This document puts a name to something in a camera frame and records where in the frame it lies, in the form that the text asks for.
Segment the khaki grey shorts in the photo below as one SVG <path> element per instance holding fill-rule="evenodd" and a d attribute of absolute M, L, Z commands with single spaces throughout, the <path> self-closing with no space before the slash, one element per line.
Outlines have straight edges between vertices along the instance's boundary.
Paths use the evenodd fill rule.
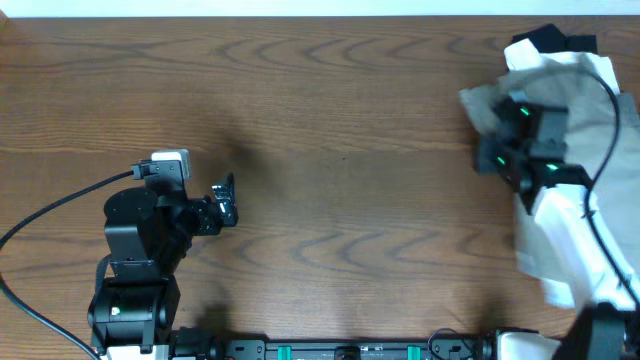
<path fill-rule="evenodd" d="M 490 107 L 507 93 L 517 81 L 528 75 L 548 73 L 555 68 L 581 68 L 595 72 L 585 63 L 553 64 L 546 67 L 514 71 L 500 77 L 495 84 L 463 89 L 460 101 L 473 127 L 482 135 L 498 130 L 498 117 Z M 545 104 L 567 103 L 571 112 L 564 137 L 568 150 L 566 158 L 584 166 L 593 176 L 604 157 L 613 134 L 613 110 L 601 87 L 576 74 L 557 75 L 528 85 L 523 91 L 527 99 Z M 621 109 L 621 137 L 604 173 L 596 195 L 602 206 L 603 218 L 626 259 L 639 269 L 639 115 L 633 95 L 617 95 Z M 522 272 L 541 281 L 545 301 L 561 308 L 575 306 L 570 294 L 568 277 L 561 272 L 558 260 L 552 255 L 549 240 L 526 214 L 523 203 L 513 200 L 515 251 Z"/>

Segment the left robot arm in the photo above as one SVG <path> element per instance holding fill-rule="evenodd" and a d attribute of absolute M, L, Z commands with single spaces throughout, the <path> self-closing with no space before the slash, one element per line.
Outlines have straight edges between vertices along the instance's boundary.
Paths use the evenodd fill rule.
<path fill-rule="evenodd" d="M 233 175 L 212 193 L 191 198 L 179 173 L 158 172 L 104 205 L 113 274 L 96 284 L 88 309 L 91 345 L 101 356 L 115 347 L 147 355 L 170 342 L 180 291 L 175 272 L 196 236 L 217 235 L 238 222 Z"/>

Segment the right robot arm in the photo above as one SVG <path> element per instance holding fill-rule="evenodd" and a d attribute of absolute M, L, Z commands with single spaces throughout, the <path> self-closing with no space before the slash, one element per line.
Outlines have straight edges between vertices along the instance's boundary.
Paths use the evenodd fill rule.
<path fill-rule="evenodd" d="M 562 339 L 502 330 L 485 359 L 636 359 L 639 279 L 596 205 L 595 179 L 565 162 L 569 111 L 506 97 L 480 138 L 476 170 L 499 175 L 543 231 L 568 278 L 577 317 Z"/>

